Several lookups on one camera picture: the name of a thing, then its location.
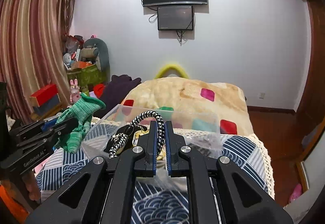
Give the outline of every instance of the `power outlet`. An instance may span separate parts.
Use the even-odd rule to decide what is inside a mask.
[[[265,93],[258,93],[258,98],[263,100],[264,97],[265,97]]]

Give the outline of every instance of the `green glove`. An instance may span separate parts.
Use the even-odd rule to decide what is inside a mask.
[[[105,108],[106,105],[101,100],[81,93],[81,98],[71,108],[64,111],[56,122],[57,124],[65,119],[75,117],[79,123],[78,127],[73,129],[71,133],[61,136],[55,148],[59,149],[62,147],[69,153],[75,154],[79,150],[82,140],[90,130],[90,122],[94,112]]]

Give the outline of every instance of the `braided rope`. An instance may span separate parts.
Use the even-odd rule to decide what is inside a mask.
[[[164,142],[165,142],[165,124],[164,124],[163,118],[159,115],[159,113],[156,111],[153,111],[153,110],[148,110],[146,112],[143,112],[140,115],[138,115],[137,117],[135,117],[135,119],[133,121],[131,121],[130,126],[132,128],[135,128],[135,126],[138,125],[140,123],[140,121],[142,121],[148,117],[155,118],[157,121],[157,124],[158,124],[157,155],[156,155],[156,157],[158,157],[158,155],[160,154],[160,152],[163,148]],[[128,136],[125,133],[120,133],[119,135],[121,136],[121,138],[109,150],[109,153],[108,153],[109,158],[116,157],[116,152],[119,149],[121,149],[122,147],[124,147],[124,145],[127,141]]]

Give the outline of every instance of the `silver screw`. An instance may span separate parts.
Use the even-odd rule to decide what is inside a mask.
[[[103,157],[97,156],[93,159],[94,164],[101,164],[104,161]]]
[[[230,162],[230,159],[227,156],[221,156],[220,157],[220,162],[228,163],[228,162]]]
[[[133,147],[132,151],[136,154],[142,152],[143,148],[141,146],[135,146]]]
[[[191,151],[191,147],[185,145],[185,146],[181,147],[181,151],[182,151],[183,153],[188,153],[188,152]]]

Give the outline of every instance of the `yellow arch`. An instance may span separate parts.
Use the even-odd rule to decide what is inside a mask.
[[[169,70],[175,70],[179,73],[179,76],[182,77],[182,78],[189,78],[189,76],[187,75],[187,73],[184,71],[183,68],[181,68],[179,65],[177,64],[167,64],[165,65],[164,67],[162,67],[158,74],[156,75],[155,79],[158,79],[158,78],[162,78],[163,75],[169,71]]]

